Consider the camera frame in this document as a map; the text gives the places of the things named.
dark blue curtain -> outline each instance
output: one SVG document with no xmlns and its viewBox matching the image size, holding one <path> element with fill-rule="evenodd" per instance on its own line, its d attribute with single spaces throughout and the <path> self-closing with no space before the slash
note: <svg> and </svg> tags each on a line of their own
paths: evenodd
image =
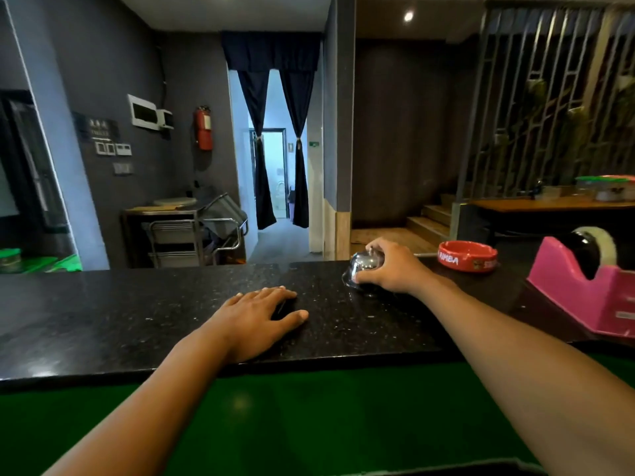
<svg viewBox="0 0 635 476">
<path fill-rule="evenodd" d="M 264 149 L 260 139 L 264 123 L 269 70 L 280 71 L 284 97 L 297 138 L 295 143 L 295 212 L 293 223 L 304 228 L 309 226 L 309 194 L 300 135 L 304 130 L 309 111 L 313 78 L 318 69 L 321 38 L 321 33 L 306 32 L 221 32 L 221 43 L 227 67 L 229 70 L 238 71 L 242 93 L 245 96 L 251 121 L 258 135 L 256 180 L 254 182 L 259 229 L 275 223 L 265 170 Z"/>
</svg>

red fire extinguisher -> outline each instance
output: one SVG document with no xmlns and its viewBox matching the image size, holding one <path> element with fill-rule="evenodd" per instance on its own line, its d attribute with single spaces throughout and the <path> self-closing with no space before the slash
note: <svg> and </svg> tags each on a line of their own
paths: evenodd
<svg viewBox="0 0 635 476">
<path fill-rule="evenodd" d="M 194 124 L 196 126 L 196 143 L 201 150 L 211 150 L 214 142 L 211 138 L 211 112 L 210 107 L 201 105 L 194 112 Z"/>
</svg>

red ashtray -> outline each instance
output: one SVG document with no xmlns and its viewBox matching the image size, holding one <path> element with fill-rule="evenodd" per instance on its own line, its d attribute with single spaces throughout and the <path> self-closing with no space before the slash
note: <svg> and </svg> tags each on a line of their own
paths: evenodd
<svg viewBox="0 0 635 476">
<path fill-rule="evenodd" d="M 446 267 L 463 272 L 489 272 L 496 267 L 498 251 L 468 240 L 449 240 L 439 244 L 437 259 Z"/>
</svg>

forearm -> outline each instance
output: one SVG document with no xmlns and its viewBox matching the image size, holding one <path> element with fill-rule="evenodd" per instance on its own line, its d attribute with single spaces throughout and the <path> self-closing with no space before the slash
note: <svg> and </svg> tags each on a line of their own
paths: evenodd
<svg viewBox="0 0 635 476">
<path fill-rule="evenodd" d="M 632 473 L 635 392 L 576 349 L 437 277 L 415 295 L 437 316 L 553 475 Z"/>
<path fill-rule="evenodd" d="M 45 474 L 155 475 L 227 356 L 222 333 L 180 341 L 127 400 Z"/>
</svg>

person's left hand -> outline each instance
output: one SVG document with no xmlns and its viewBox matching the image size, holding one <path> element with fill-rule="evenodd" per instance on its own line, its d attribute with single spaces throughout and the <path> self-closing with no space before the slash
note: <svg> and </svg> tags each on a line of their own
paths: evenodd
<svg viewBox="0 0 635 476">
<path fill-rule="evenodd" d="M 229 343 L 227 362 L 243 362 L 265 352 L 309 317 L 307 311 L 297 310 L 281 320 L 271 320 L 278 304 L 296 296 L 284 287 L 238 293 L 225 301 L 201 328 L 221 331 Z"/>
</svg>

